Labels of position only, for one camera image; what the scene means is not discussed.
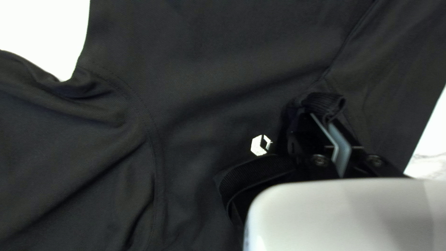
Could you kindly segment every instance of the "black jacket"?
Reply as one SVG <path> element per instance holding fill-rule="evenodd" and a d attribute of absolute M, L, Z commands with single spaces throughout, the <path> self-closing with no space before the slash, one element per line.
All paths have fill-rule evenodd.
<path fill-rule="evenodd" d="M 214 175 L 315 91 L 403 170 L 445 42 L 441 0 L 91 0 L 71 79 L 0 51 L 0 250 L 239 251 Z"/>

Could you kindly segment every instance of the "black strap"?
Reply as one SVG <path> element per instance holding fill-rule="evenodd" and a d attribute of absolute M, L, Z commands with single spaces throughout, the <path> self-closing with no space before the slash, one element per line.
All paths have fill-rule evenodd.
<path fill-rule="evenodd" d="M 231 201 L 241 192 L 264 182 L 289 174 L 296 169 L 291 158 L 263 155 L 239 166 L 229 168 L 214 178 L 226 211 Z"/>
<path fill-rule="evenodd" d="M 307 113 L 314 113 L 327 126 L 344 109 L 345 98 L 336 93 L 313 92 L 301 104 Z"/>

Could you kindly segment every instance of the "white device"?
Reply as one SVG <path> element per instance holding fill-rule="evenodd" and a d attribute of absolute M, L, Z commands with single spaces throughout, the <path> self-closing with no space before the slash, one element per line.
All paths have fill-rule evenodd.
<path fill-rule="evenodd" d="M 285 183 L 251 203 L 244 251 L 444 251 L 446 182 Z"/>

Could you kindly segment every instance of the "white logo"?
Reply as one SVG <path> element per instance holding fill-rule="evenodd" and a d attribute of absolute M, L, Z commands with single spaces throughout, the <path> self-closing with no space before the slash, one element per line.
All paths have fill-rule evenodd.
<path fill-rule="evenodd" d="M 265 148 L 262 147 L 262 139 L 266 142 Z M 271 139 L 269 139 L 266 135 L 259 135 L 252 139 L 251 152 L 257 156 L 267 154 L 271 143 Z"/>

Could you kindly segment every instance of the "white background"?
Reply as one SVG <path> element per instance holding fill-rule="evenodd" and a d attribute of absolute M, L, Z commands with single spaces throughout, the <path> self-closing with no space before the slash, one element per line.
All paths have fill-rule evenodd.
<path fill-rule="evenodd" d="M 64 81 L 85 41 L 89 0 L 1 0 L 0 49 Z M 443 91 L 406 174 L 446 180 L 446 94 Z"/>

